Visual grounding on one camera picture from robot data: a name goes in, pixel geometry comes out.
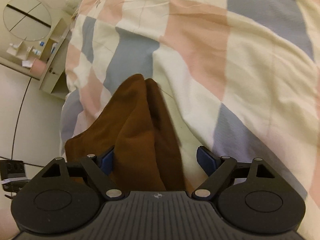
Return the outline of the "round vanity mirror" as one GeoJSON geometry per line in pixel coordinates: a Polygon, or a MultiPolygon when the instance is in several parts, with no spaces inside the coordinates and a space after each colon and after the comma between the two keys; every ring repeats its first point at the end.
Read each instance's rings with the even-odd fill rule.
{"type": "Polygon", "coordinates": [[[11,0],[3,11],[7,30],[24,41],[39,41],[52,28],[52,17],[46,6],[39,0],[11,0]]]}

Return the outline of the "brown cloth garment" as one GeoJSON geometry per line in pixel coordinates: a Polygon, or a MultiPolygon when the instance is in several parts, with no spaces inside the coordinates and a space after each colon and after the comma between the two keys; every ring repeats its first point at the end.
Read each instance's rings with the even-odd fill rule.
{"type": "Polygon", "coordinates": [[[175,130],[159,87],[135,74],[97,120],[65,144],[68,161],[114,149],[111,179],[125,192],[190,191],[175,130]]]}

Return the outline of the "patchwork checkered quilt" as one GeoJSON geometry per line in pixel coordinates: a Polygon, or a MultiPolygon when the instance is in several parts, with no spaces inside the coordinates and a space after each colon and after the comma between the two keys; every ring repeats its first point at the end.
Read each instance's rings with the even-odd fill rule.
{"type": "Polygon", "coordinates": [[[163,96],[191,190],[204,145],[263,158],[301,195],[319,239],[319,0],[82,0],[72,25],[61,154],[140,74],[163,96]]]}

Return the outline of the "cream vanity dresser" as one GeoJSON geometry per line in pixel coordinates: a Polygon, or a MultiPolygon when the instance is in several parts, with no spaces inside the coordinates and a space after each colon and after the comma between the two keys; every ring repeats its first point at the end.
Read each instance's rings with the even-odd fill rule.
{"type": "MultiPolygon", "coordinates": [[[[23,41],[14,39],[8,46],[6,55],[12,59],[30,61],[39,59],[46,63],[46,69],[40,79],[39,90],[64,100],[69,93],[66,83],[65,64],[67,49],[71,39],[71,15],[57,10],[51,12],[52,28],[50,33],[41,41],[23,41]]],[[[14,64],[14,68],[34,77],[30,69],[14,64]]]]}

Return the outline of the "black device on floor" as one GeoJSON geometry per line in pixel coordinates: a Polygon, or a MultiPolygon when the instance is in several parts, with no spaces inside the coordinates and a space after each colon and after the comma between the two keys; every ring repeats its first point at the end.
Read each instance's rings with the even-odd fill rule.
{"type": "Polygon", "coordinates": [[[24,169],[24,162],[20,160],[1,160],[1,187],[5,197],[13,199],[13,193],[18,193],[30,180],[24,169]]]}

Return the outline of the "pink cup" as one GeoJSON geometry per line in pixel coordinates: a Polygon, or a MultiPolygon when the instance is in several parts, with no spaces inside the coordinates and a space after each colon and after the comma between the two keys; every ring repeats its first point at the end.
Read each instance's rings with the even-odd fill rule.
{"type": "Polygon", "coordinates": [[[45,62],[39,59],[34,59],[34,61],[31,64],[30,73],[37,79],[40,79],[45,69],[46,69],[45,62]]]}

